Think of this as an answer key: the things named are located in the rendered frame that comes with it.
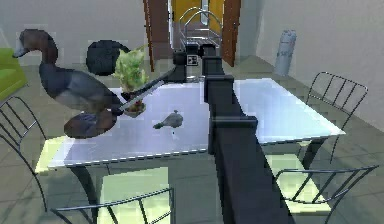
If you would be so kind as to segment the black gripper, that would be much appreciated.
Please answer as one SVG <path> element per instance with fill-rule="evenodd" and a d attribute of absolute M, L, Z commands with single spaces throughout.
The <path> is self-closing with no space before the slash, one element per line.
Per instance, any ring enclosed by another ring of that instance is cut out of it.
<path fill-rule="evenodd" d="M 122 114 L 127 108 L 135 105 L 163 84 L 168 82 L 184 83 L 186 81 L 186 63 L 186 52 L 183 50 L 175 50 L 173 52 L 174 67 L 158 78 L 142 85 L 138 90 L 134 90 L 132 92 L 122 92 L 121 96 L 125 102 L 121 106 L 113 109 L 113 112 Z"/>

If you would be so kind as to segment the brown-headed grey duck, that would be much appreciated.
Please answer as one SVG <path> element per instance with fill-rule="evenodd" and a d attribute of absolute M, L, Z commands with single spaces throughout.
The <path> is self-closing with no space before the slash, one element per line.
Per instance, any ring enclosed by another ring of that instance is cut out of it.
<path fill-rule="evenodd" d="M 19 35 L 19 43 L 13 58 L 20 58 L 32 51 L 41 52 L 41 85 L 53 100 L 70 109 L 87 113 L 98 114 L 110 109 L 115 116 L 123 114 L 120 109 L 123 103 L 105 84 L 86 72 L 56 65 L 58 47 L 48 32 L 24 29 Z"/>

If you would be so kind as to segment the green house plant in pot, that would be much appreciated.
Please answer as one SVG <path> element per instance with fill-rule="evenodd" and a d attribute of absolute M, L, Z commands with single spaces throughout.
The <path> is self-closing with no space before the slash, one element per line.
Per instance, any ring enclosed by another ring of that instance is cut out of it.
<path fill-rule="evenodd" d="M 115 63 L 113 77 L 117 78 L 122 88 L 121 96 L 126 100 L 132 100 L 137 91 L 145 85 L 149 77 L 143 69 L 145 45 L 129 52 L 119 50 L 119 56 Z"/>

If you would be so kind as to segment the small grey pear-shaped object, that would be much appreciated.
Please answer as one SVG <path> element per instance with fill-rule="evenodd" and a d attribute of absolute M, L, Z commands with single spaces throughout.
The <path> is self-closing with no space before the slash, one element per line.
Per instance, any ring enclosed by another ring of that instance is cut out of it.
<path fill-rule="evenodd" d="M 178 113 L 177 110 L 174 110 L 172 113 L 170 113 L 163 121 L 156 123 L 153 128 L 154 129 L 160 129 L 162 127 L 172 127 L 177 128 L 180 127 L 183 123 L 183 116 Z"/>

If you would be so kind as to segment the brown room door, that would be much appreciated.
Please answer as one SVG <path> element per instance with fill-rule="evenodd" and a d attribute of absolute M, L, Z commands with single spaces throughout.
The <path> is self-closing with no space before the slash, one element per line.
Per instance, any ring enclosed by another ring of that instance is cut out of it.
<path fill-rule="evenodd" d="M 155 61 L 172 56 L 169 33 L 168 0 L 143 0 L 150 69 Z"/>
<path fill-rule="evenodd" d="M 241 0 L 224 0 L 222 58 L 231 67 L 235 64 Z"/>

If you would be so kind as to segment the green sofa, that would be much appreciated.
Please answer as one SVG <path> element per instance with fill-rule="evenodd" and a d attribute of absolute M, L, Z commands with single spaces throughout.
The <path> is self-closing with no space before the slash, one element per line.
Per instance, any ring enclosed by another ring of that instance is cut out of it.
<path fill-rule="evenodd" d="M 13 53 L 12 48 L 0 48 L 0 101 L 27 84 L 25 73 Z"/>

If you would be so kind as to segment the glossy white table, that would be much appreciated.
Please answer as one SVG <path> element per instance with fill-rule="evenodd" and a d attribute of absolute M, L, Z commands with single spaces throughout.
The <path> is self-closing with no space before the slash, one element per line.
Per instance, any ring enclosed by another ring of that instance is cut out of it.
<path fill-rule="evenodd" d="M 296 96 L 270 78 L 234 79 L 234 92 L 241 109 L 247 116 L 258 120 L 256 137 L 260 147 L 271 143 L 289 143 L 308 140 L 311 145 L 302 162 L 308 167 L 316 156 L 320 146 L 331 136 L 338 136 L 341 130 L 321 114 L 303 103 Z M 66 138 L 54 154 L 51 168 L 67 167 L 82 183 L 90 204 L 98 204 L 88 168 L 94 164 L 110 164 L 139 159 L 172 157 L 184 154 L 208 152 L 184 149 L 180 152 L 170 150 L 151 151 L 144 138 L 151 136 L 160 142 L 167 140 L 175 143 L 181 138 L 179 131 L 184 127 L 162 127 L 154 129 L 156 123 L 163 121 L 170 113 L 177 110 L 184 118 L 184 113 L 176 105 L 160 106 L 159 115 L 152 113 L 151 103 L 156 95 L 167 97 L 169 90 L 153 91 L 143 98 L 145 111 L 137 118 L 126 115 L 118 117 L 114 126 L 104 134 L 88 139 Z"/>

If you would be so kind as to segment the pale grey cylinder bin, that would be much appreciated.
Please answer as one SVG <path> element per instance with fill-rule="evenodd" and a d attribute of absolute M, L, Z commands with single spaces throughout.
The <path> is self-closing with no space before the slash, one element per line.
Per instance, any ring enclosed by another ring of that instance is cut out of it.
<path fill-rule="evenodd" d="M 289 73 L 297 34 L 295 30 L 284 30 L 280 37 L 279 47 L 276 54 L 274 73 L 286 76 Z"/>

